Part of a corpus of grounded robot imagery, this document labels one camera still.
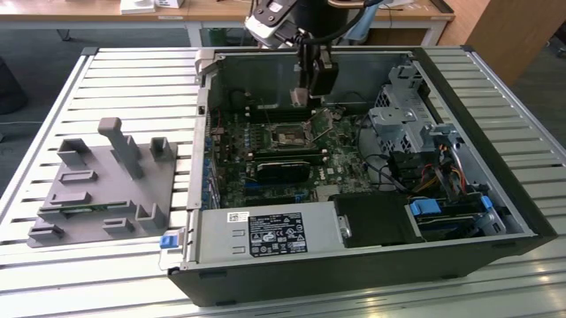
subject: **yellow wire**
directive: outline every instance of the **yellow wire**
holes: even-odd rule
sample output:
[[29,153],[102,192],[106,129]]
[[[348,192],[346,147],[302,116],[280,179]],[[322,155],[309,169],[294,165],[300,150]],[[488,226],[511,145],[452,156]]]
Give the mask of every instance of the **yellow wire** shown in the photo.
[[435,182],[437,181],[437,178],[433,177],[432,179],[428,180],[428,182],[425,182],[425,184],[423,184],[416,190],[414,192],[418,192],[421,190],[424,190],[427,187],[429,187]]

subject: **warning symbol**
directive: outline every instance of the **warning symbol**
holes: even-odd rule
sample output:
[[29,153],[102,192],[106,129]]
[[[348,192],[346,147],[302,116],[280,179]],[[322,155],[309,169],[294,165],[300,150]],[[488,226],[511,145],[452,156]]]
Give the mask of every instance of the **warning symbol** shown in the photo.
[[250,243],[261,243],[261,236],[257,233],[252,234]]

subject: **white box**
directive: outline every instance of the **white box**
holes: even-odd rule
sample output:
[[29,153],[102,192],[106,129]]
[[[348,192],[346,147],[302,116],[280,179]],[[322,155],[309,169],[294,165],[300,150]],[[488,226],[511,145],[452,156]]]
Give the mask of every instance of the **white box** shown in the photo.
[[122,15],[130,15],[134,13],[149,13],[156,12],[154,4],[152,0],[121,0],[119,1],[119,13]]
[[156,6],[161,8],[176,8],[178,9],[184,0],[154,0]]

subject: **wooden panel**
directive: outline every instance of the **wooden panel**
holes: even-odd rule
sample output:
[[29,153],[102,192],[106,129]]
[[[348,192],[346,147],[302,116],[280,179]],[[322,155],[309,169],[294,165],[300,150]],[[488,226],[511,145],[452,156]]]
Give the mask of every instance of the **wooden panel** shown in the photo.
[[444,0],[456,15],[445,26],[439,45],[464,44],[489,0]]
[[445,0],[456,19],[439,45],[471,45],[512,85],[566,19],[564,0]]
[[523,73],[564,20],[564,0],[491,0],[465,44],[507,85]]
[[418,46],[424,35],[424,28],[372,28],[364,45]]

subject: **gray base plate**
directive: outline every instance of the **gray base plate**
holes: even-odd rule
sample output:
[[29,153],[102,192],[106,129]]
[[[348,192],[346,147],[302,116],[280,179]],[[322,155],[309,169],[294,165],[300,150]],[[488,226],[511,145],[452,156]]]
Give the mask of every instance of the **gray base plate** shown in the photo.
[[[53,184],[46,198],[51,198],[55,193],[71,193],[86,191],[91,200],[87,204],[110,203],[117,201],[131,201],[141,205],[146,212],[150,212],[153,203],[165,215],[162,227],[154,229],[142,229],[140,223],[134,220],[134,211],[110,212],[89,211],[67,214],[67,218],[51,222],[63,231],[61,238],[47,240],[27,239],[27,246],[42,247],[65,244],[77,244],[83,242],[98,242],[103,240],[133,239],[137,237],[149,237],[161,235],[169,225],[170,195],[174,176],[174,158],[177,156],[177,146],[169,144],[172,150],[172,160],[154,162],[150,156],[149,144],[137,145],[140,149],[138,163],[142,168],[144,176],[131,180],[122,165],[115,161],[110,153],[110,146],[90,147],[90,153],[82,154],[82,160],[89,170],[94,170],[97,179],[93,182],[79,182],[74,184],[62,184],[58,179],[61,174],[70,172],[63,163],[58,168]],[[42,207],[55,207],[47,200]],[[109,235],[102,229],[103,219],[126,218],[133,226],[133,231],[114,233]],[[39,217],[34,222],[33,228],[47,225]]]

